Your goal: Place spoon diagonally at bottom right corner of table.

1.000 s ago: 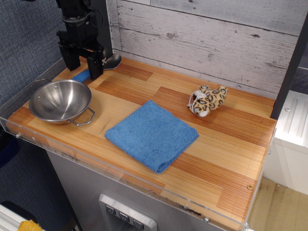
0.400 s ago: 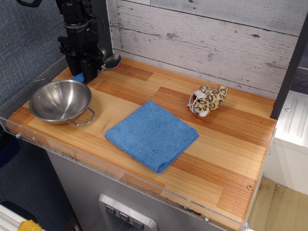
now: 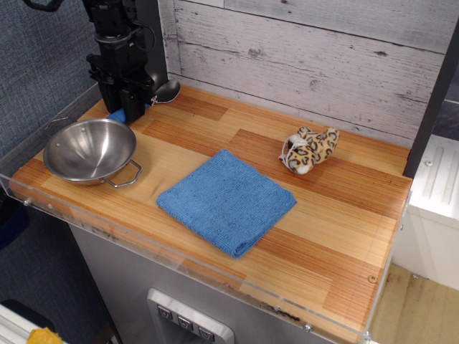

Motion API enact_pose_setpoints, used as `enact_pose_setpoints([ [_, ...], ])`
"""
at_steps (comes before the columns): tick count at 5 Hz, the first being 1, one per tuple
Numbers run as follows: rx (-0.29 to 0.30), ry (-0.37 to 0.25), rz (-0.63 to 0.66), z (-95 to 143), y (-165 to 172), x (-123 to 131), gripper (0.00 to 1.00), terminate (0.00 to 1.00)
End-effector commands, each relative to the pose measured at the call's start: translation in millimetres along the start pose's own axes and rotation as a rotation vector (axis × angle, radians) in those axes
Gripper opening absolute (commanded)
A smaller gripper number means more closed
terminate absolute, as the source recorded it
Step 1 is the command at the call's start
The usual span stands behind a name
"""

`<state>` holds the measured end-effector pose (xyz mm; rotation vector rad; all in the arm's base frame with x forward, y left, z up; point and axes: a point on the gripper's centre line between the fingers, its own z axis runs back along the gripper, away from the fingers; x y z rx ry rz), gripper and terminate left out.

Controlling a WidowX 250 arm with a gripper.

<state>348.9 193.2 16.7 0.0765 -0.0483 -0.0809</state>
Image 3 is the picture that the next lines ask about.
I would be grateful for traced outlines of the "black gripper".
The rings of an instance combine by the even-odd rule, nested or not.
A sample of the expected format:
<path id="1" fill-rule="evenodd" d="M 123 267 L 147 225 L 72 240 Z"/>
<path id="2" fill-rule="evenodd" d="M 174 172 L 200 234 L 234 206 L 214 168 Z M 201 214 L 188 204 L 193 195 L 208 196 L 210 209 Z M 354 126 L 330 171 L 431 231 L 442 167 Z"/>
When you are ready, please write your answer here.
<path id="1" fill-rule="evenodd" d="M 125 123 L 133 123 L 156 102 L 155 82 L 145 69 L 153 46 L 134 37 L 115 44 L 100 42 L 99 48 L 100 54 L 86 57 L 90 77 L 97 81 L 108 112 L 123 108 Z"/>

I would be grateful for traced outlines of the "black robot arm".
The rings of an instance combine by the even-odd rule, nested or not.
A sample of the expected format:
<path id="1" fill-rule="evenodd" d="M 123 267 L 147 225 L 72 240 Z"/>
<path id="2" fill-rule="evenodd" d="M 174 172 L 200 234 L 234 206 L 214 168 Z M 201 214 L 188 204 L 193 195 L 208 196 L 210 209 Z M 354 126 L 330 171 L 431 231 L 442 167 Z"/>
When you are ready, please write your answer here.
<path id="1" fill-rule="evenodd" d="M 124 113 L 123 122 L 133 123 L 155 103 L 153 78 L 145 70 L 148 52 L 145 31 L 152 28 L 137 20 L 135 1 L 84 1 L 95 28 L 100 54 L 89 54 L 90 77 L 98 82 L 110 114 Z"/>

